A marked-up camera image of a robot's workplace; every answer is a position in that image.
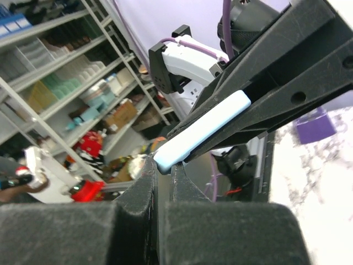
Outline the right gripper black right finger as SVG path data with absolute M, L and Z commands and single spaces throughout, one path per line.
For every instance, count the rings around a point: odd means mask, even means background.
M 162 264 L 310 264 L 291 210 L 281 204 L 209 201 L 172 168 L 161 222 Z

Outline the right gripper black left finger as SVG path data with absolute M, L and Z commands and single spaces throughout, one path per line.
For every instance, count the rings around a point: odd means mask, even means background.
M 157 264 L 153 190 L 147 157 L 142 174 L 116 200 L 1 206 L 2 264 Z

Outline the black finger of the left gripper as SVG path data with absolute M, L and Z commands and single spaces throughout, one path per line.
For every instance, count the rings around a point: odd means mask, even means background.
M 283 87 L 344 44 L 344 21 L 328 1 L 298 1 L 207 88 L 191 114 L 169 134 L 173 138 L 236 91 L 251 105 Z
M 310 67 L 281 88 L 254 102 L 186 158 L 191 161 L 217 148 L 246 144 L 272 132 L 305 112 L 325 104 L 352 88 L 352 70 L 344 61 L 352 56 L 352 40 Z

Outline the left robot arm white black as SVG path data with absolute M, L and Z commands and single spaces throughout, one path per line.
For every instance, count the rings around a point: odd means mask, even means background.
M 210 51 L 184 35 L 149 51 L 150 73 L 162 92 L 176 76 L 203 85 L 190 114 L 155 154 L 167 171 L 181 161 L 273 132 L 352 89 L 352 2 L 291 1 L 263 21 L 254 2 L 236 1 L 242 25 L 255 36 L 238 56 Z

